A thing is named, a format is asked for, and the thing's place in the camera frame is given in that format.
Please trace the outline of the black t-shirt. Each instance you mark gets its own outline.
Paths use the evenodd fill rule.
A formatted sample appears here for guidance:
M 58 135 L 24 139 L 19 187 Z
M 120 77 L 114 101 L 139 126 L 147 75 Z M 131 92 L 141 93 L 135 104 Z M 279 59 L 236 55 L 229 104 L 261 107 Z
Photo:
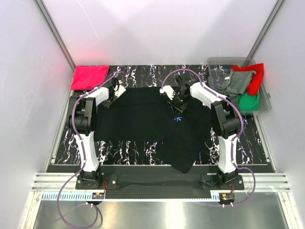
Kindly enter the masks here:
M 161 160 L 187 173 L 210 137 L 211 110 L 190 98 L 179 112 L 159 90 L 127 88 L 110 107 L 100 104 L 94 140 L 157 142 Z

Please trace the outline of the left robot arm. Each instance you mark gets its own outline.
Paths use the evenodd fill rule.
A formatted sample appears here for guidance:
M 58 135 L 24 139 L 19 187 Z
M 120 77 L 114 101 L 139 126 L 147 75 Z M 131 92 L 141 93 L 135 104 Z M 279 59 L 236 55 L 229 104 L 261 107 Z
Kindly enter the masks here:
M 76 172 L 78 185 L 98 189 L 106 183 L 94 145 L 97 107 L 100 104 L 110 107 L 124 92 L 125 88 L 113 78 L 110 83 L 103 83 L 84 95 L 72 95 L 69 98 L 66 125 L 75 135 L 81 157 L 81 168 Z

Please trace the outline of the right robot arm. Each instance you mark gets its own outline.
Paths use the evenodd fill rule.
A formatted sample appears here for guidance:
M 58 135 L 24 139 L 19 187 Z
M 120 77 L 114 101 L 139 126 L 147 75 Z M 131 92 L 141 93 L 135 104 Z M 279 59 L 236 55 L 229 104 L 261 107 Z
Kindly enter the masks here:
M 195 98 L 211 110 L 212 129 L 219 140 L 218 172 L 209 180 L 202 180 L 204 188 L 232 189 L 238 179 L 236 163 L 237 138 L 241 134 L 244 123 L 236 97 L 226 97 L 209 88 L 201 79 L 197 83 L 176 78 L 178 89 L 162 83 L 160 93 L 166 94 L 169 102 L 179 111 L 186 106 L 189 98 Z

